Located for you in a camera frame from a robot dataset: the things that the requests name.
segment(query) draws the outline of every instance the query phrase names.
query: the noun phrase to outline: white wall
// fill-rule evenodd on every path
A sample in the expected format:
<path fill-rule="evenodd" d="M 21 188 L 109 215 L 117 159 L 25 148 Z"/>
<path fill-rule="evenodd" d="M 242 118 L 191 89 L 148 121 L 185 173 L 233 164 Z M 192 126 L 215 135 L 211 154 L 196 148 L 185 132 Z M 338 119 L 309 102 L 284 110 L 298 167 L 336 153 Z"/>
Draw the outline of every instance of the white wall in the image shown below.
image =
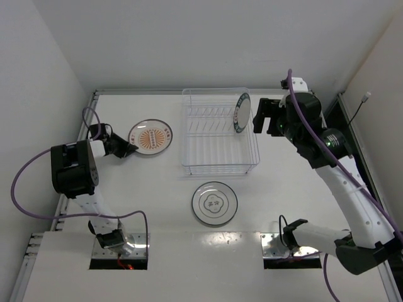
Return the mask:
<path fill-rule="evenodd" d="M 353 122 L 376 174 L 387 208 L 403 228 L 403 10 L 379 40 L 345 93 L 352 116 L 361 98 L 371 98 Z"/>
<path fill-rule="evenodd" d="M 11 181 L 40 151 L 76 138 L 89 95 L 31 0 L 3 0 L 0 28 L 0 301 L 8 301 L 31 232 L 49 227 L 14 208 Z M 26 209 L 54 214 L 49 156 L 23 174 L 17 198 Z"/>
<path fill-rule="evenodd" d="M 399 0 L 33 0 L 87 91 L 279 87 L 288 68 L 324 104 Z"/>

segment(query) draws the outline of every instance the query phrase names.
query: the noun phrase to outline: tabletop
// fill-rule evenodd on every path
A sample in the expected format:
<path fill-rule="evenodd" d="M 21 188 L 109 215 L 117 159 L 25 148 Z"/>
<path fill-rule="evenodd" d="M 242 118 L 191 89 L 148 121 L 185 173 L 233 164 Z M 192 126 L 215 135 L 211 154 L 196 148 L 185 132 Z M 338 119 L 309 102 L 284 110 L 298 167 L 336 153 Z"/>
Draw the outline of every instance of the tabletop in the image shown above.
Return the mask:
<path fill-rule="evenodd" d="M 254 112 L 261 97 L 252 94 Z M 138 122 L 155 118 L 173 131 L 168 149 L 152 157 L 113 156 L 97 160 L 99 188 L 117 214 L 143 210 L 149 220 L 150 255 L 146 271 L 88 269 L 93 237 L 87 219 L 72 218 L 63 232 L 46 233 L 24 301 L 98 301 L 104 297 L 144 301 L 332 301 L 321 269 L 264 270 L 259 232 L 278 232 L 278 216 L 288 222 L 304 218 L 329 228 L 348 228 L 330 190 L 285 138 L 258 135 L 261 161 L 248 175 L 191 177 L 181 166 L 181 95 L 100 95 L 101 122 L 127 139 Z M 220 228 L 202 225 L 191 210 L 195 190 L 219 180 L 237 195 L 235 217 Z M 69 203 L 69 213 L 79 213 Z M 141 216 L 123 220 L 127 230 L 143 232 Z M 238 242 L 219 240 L 242 235 Z M 387 301 L 378 269 L 352 276 L 329 261 L 329 278 L 341 301 Z"/>

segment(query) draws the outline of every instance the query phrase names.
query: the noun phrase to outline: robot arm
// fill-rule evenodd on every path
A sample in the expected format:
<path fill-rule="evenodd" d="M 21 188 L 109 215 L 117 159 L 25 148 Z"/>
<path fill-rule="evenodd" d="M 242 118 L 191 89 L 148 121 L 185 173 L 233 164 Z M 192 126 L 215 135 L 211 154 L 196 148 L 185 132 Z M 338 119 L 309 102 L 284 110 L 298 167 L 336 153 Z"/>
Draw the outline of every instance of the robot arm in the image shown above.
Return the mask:
<path fill-rule="evenodd" d="M 54 189 L 77 203 L 83 212 L 116 216 L 97 188 L 99 183 L 95 159 L 114 154 L 119 158 L 134 153 L 136 146 L 115 133 L 108 133 L 101 124 L 98 140 L 82 140 L 51 148 L 52 184 Z M 118 254 L 129 254 L 127 238 L 122 223 L 116 219 L 92 216 L 88 227 L 104 249 Z"/>
<path fill-rule="evenodd" d="M 286 83 L 282 82 L 284 89 L 288 89 Z M 342 162 L 353 160 L 349 158 L 351 152 L 343 134 L 337 129 L 323 127 L 319 100 L 307 92 L 301 78 L 293 78 L 293 83 L 299 85 L 293 88 L 297 91 L 298 104 L 312 129 L 338 159 Z M 307 132 L 289 94 L 281 101 L 260 100 L 258 113 L 253 120 L 255 133 L 261 133 L 266 117 L 271 118 L 267 134 L 286 137 L 297 148 L 297 152 L 308 160 L 331 190 L 351 230 L 331 230 L 300 219 L 283 229 L 284 242 L 290 250 L 299 246 L 313 247 L 337 257 L 349 272 L 356 275 L 379 265 L 401 250 L 402 245 L 387 220 L 366 200 L 361 189 L 356 188 L 340 168 L 326 157 Z M 354 176 L 358 175 L 356 168 L 351 172 Z"/>

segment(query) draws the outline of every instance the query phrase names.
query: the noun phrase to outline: metal bracket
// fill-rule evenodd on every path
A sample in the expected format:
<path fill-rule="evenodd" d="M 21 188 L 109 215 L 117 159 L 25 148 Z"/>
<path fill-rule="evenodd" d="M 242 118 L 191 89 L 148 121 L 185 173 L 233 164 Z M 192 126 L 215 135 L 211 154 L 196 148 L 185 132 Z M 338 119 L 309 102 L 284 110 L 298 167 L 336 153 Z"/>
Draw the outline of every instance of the metal bracket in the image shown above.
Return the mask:
<path fill-rule="evenodd" d="M 131 253 L 129 255 L 122 255 L 122 259 L 132 260 L 146 260 L 146 245 L 145 233 L 130 233 L 127 234 L 128 249 Z M 95 238 L 92 259 L 117 259 L 118 254 L 108 249 L 103 249 L 98 240 Z"/>
<path fill-rule="evenodd" d="M 290 250 L 281 243 L 279 233 L 261 233 L 260 240 L 263 259 L 284 259 L 291 254 Z M 307 257 L 307 255 L 316 252 L 318 250 L 312 247 L 299 247 L 292 251 L 292 256 L 296 258 L 304 256 L 305 259 L 318 259 L 319 255 Z"/>

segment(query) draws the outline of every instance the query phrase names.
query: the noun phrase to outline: white wire dish rack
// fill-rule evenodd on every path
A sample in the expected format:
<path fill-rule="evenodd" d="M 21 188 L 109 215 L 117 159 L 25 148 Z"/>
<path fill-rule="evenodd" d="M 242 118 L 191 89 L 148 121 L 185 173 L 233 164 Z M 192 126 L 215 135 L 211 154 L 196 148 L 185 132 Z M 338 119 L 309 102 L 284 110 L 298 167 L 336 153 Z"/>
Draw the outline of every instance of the white wire dish rack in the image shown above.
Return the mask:
<path fill-rule="evenodd" d="M 234 110 L 246 88 L 185 89 L 183 162 L 189 175 L 246 174 L 260 162 L 252 111 L 236 133 Z"/>

